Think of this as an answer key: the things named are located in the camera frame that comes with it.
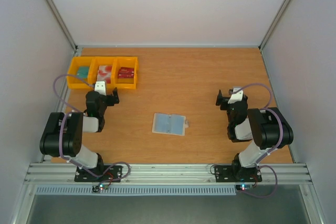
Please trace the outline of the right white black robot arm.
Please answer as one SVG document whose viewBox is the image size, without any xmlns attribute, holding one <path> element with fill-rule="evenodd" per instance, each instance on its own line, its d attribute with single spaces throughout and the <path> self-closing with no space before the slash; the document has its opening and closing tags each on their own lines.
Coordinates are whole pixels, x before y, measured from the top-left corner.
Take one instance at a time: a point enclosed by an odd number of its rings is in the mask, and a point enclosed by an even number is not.
<svg viewBox="0 0 336 224">
<path fill-rule="evenodd" d="M 293 130 L 277 107 L 250 109 L 248 97 L 238 88 L 229 97 L 219 91 L 216 105 L 226 111 L 227 135 L 234 142 L 251 143 L 236 154 L 230 166 L 235 181 L 245 181 L 257 174 L 257 165 L 273 151 L 293 142 Z"/>
</svg>

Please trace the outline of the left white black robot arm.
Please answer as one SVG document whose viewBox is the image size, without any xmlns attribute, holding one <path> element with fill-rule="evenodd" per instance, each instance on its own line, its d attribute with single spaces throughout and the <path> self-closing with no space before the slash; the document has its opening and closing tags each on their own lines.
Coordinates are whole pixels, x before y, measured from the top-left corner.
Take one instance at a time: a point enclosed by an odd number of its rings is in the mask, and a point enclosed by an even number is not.
<svg viewBox="0 0 336 224">
<path fill-rule="evenodd" d="M 92 180 L 102 180 L 106 174 L 102 157 L 84 146 L 82 135 L 101 132 L 105 125 L 106 109 L 118 103 L 117 88 L 111 94 L 93 90 L 86 94 L 86 110 L 83 112 L 51 113 L 40 139 L 40 152 L 86 168 Z"/>
</svg>

